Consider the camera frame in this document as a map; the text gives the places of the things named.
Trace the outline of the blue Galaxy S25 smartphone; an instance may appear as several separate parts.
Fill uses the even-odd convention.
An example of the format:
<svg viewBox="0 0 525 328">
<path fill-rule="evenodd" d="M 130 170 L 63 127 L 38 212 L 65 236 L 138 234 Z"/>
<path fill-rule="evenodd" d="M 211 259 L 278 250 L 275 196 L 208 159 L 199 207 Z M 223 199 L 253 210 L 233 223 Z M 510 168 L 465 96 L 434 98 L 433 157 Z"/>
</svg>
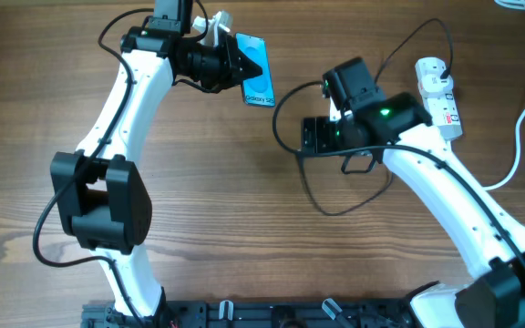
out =
<svg viewBox="0 0 525 328">
<path fill-rule="evenodd" d="M 237 33 L 235 37 L 238 48 L 256 65 L 256 76 L 242 81 L 244 103 L 249 106 L 273 108 L 275 95 L 265 40 L 243 33 Z"/>
</svg>

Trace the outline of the white power strip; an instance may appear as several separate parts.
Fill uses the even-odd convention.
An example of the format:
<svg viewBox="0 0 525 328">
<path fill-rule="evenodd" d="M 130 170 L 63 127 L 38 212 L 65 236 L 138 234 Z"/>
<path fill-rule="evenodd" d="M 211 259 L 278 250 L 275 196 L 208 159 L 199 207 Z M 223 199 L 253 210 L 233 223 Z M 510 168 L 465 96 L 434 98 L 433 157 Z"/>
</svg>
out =
<svg viewBox="0 0 525 328">
<path fill-rule="evenodd" d="M 441 77 L 446 71 L 446 64 L 437 57 L 423 57 L 416 62 L 415 70 L 418 89 L 418 81 L 423 76 L 433 74 Z M 433 124 L 439 128 L 441 136 L 446 141 L 450 142 L 463 135 L 453 89 L 435 97 L 424 97 L 422 95 L 421 97 L 425 109 L 432 117 Z"/>
</svg>

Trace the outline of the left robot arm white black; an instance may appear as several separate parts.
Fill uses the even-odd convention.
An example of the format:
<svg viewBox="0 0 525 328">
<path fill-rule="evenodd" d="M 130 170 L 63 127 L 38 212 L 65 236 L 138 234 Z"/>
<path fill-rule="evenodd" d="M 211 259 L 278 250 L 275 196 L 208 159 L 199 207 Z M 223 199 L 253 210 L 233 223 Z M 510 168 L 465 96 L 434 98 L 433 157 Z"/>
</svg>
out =
<svg viewBox="0 0 525 328">
<path fill-rule="evenodd" d="M 48 206 L 101 264 L 115 296 L 107 308 L 85 309 L 88 327 L 172 325 L 145 247 L 152 203 L 138 164 L 151 122 L 178 84 L 217 94 L 262 73 L 239 48 L 229 13 L 194 16 L 192 8 L 190 1 L 158 1 L 144 10 L 143 23 L 114 51 L 118 76 L 94 127 L 51 162 Z"/>
</svg>

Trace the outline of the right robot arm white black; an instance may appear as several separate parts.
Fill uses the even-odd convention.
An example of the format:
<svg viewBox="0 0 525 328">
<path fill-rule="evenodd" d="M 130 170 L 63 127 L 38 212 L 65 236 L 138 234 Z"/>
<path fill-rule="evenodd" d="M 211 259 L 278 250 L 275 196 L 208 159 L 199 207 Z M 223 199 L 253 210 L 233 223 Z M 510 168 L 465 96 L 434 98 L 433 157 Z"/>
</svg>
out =
<svg viewBox="0 0 525 328">
<path fill-rule="evenodd" d="M 324 73 L 326 117 L 304 121 L 317 157 L 370 154 L 412 189 L 453 241 L 472 283 L 435 282 L 408 298 L 420 327 L 525 327 L 525 226 L 483 189 L 450 147 L 458 127 L 450 67 L 416 63 L 418 95 L 387 97 L 356 57 Z"/>
</svg>

